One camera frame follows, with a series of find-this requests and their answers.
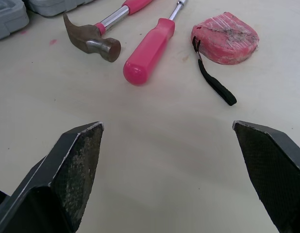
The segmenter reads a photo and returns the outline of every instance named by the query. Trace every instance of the black strap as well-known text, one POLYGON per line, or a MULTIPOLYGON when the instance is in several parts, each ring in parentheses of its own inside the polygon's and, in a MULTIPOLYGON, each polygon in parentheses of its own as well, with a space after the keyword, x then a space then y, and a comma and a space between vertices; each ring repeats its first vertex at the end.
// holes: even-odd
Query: black strap
POLYGON ((204 76, 205 80, 208 82, 208 84, 226 101, 226 103, 230 106, 236 104, 237 100, 235 96, 227 89, 225 88, 217 79, 210 76, 207 71, 205 70, 202 58, 199 53, 200 48, 200 41, 198 42, 198 45, 195 44, 196 37, 193 38, 192 44, 194 47, 194 51, 199 56, 199 67, 202 75, 204 76))

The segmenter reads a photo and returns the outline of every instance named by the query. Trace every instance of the hammer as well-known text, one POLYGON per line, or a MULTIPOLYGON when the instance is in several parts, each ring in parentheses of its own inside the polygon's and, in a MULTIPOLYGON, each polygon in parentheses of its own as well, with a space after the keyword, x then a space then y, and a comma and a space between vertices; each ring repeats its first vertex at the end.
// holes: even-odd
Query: hammer
POLYGON ((113 38, 103 39, 102 35, 127 15, 132 15, 153 0, 126 0, 122 7, 95 25, 75 26, 66 13, 65 26, 71 43, 86 53, 99 53, 108 62, 114 62, 121 53, 121 43, 113 38))

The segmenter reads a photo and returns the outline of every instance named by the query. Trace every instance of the pink screwdriver handle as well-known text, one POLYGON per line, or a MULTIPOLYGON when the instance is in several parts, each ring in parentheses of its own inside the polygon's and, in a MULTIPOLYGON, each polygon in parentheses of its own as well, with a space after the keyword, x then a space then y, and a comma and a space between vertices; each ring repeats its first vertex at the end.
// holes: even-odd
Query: pink screwdriver handle
POLYGON ((129 15, 132 15, 147 6, 152 1, 153 0, 126 0, 122 6, 128 6, 130 9, 129 15))
POLYGON ((148 80, 174 32, 174 21, 159 19, 158 25, 146 35, 125 63, 123 74, 127 81, 142 85, 148 80))

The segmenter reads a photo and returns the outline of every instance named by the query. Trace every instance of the white table surface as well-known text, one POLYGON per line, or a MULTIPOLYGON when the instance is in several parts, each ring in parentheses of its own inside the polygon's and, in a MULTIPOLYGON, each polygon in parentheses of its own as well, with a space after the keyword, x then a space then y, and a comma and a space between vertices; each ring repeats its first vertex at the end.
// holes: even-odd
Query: white table surface
MULTIPOLYGON (((105 131, 79 233, 277 232, 232 123, 276 128, 300 146, 300 0, 189 0, 151 81, 130 85, 125 61, 175 3, 155 0, 108 32, 123 46, 113 64, 74 47, 62 15, 30 13, 25 29, 0 41, 2 191, 11 195, 62 133, 99 120, 105 131), (194 24, 225 11, 260 36, 259 50, 240 65, 204 59, 237 97, 233 107, 201 76, 189 40, 194 24)), ((121 4, 96 0, 68 15, 94 24, 121 4)))

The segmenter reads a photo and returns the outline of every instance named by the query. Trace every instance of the hammer head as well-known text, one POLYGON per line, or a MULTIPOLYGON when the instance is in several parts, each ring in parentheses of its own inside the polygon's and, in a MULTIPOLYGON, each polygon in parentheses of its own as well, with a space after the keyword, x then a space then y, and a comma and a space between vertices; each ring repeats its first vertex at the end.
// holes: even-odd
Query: hammer head
POLYGON ((108 62, 114 62, 121 53, 118 40, 102 39, 99 29, 94 25, 75 26, 66 13, 63 14, 65 26, 71 43, 86 53, 99 53, 108 62))

